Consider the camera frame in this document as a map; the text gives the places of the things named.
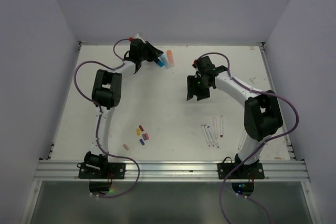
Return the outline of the black blue highlighter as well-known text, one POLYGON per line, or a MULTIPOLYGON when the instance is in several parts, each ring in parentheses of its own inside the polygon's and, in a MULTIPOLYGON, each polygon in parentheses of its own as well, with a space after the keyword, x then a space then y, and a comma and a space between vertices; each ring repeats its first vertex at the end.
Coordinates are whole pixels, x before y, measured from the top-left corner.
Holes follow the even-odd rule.
POLYGON ((159 67, 163 67, 164 66, 164 63, 162 61, 160 61, 159 59, 156 59, 156 64, 159 66, 159 67))

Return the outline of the grey pen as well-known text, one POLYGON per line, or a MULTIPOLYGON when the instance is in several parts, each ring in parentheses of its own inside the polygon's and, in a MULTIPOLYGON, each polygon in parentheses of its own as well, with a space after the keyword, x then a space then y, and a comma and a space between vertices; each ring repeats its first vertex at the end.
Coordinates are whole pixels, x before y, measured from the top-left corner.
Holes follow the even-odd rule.
POLYGON ((207 139, 208 139, 210 145, 211 145, 212 147, 214 147, 215 144, 214 144, 214 142, 213 142, 213 140, 212 140, 212 138, 211 138, 211 135, 210 135, 210 133, 209 133, 209 130, 208 130, 207 125, 204 125, 204 129, 205 129, 206 136, 207 136, 207 139))

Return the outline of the brown capped pen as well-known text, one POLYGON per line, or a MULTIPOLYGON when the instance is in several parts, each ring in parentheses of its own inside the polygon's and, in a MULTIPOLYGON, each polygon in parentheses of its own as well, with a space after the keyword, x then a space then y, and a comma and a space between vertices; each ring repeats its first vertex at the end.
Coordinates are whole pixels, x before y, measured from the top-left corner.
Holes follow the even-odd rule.
POLYGON ((223 121, 223 116, 220 116, 220 123, 219 123, 219 135, 220 137, 223 137, 224 135, 224 121, 223 121))

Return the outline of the pink pen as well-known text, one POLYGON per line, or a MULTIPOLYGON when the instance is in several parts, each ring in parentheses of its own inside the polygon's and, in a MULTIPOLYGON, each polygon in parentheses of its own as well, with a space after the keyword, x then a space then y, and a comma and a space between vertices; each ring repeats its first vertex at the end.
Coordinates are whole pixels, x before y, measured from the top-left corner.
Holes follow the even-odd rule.
POLYGON ((207 134, 206 134, 206 131, 205 131, 205 125, 204 124, 201 124, 201 129, 202 129, 202 133, 204 135, 204 138, 205 138, 205 141, 206 141, 206 144, 208 145, 208 147, 211 147, 211 144, 210 144, 210 141, 207 137, 207 134))

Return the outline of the blue pen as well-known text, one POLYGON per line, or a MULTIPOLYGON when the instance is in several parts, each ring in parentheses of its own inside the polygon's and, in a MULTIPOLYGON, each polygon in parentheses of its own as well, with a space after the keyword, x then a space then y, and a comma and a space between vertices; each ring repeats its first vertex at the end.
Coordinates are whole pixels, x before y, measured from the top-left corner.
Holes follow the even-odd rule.
POLYGON ((217 142, 217 140, 216 140, 216 138, 215 138, 215 135, 214 135, 214 133, 213 133, 213 130, 211 129, 210 126, 208 126, 207 128, 208 128, 209 134, 210 134, 210 136, 211 136, 212 142, 214 143, 214 145, 215 145, 217 148, 219 148, 219 144, 218 144, 218 142, 217 142))

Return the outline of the yellow capped pen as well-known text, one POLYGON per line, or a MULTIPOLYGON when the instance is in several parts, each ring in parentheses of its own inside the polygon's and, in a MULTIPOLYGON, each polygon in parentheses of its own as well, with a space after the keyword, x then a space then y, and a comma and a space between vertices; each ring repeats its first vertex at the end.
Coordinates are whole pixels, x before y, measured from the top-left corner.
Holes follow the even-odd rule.
POLYGON ((217 128, 217 118, 215 116, 213 117, 213 131, 214 131, 214 136, 217 139, 218 138, 218 128, 217 128))

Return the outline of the peach capped pen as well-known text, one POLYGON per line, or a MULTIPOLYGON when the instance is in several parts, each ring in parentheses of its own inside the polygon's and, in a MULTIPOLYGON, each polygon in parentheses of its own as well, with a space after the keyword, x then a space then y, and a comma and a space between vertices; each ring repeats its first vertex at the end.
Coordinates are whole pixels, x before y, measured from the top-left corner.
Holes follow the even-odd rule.
POLYGON ((243 130, 242 134, 241 134, 241 137, 240 137, 240 140, 239 140, 239 143, 238 143, 238 150, 241 149, 244 141, 245 141, 245 138, 246 138, 246 131, 243 130))

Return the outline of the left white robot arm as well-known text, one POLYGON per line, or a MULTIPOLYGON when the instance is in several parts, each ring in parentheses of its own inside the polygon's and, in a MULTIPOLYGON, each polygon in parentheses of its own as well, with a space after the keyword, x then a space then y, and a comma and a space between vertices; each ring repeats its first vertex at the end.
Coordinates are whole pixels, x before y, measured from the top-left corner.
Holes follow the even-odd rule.
POLYGON ((130 49, 125 53, 122 64, 106 70, 99 69, 92 88, 91 100, 98 109, 95 139, 80 165, 79 178, 108 178, 116 167, 108 162, 109 133, 112 116, 121 100, 122 81, 136 74, 143 61, 163 66, 163 51, 141 38, 129 38, 130 49))

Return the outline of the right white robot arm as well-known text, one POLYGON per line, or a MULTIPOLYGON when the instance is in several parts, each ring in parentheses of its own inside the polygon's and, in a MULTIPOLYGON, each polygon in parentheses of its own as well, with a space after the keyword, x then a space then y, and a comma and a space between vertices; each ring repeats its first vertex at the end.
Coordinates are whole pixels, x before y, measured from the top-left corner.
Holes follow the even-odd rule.
POLYGON ((219 89, 237 101, 244 108, 244 129, 246 139, 236 155, 234 172, 246 178, 253 171, 253 164, 259 161, 261 146, 283 125, 279 103, 271 90, 262 91, 248 86, 232 76, 229 67, 215 66, 209 56, 199 57, 192 64, 194 75, 187 76, 187 100, 197 101, 210 97, 210 88, 219 89))

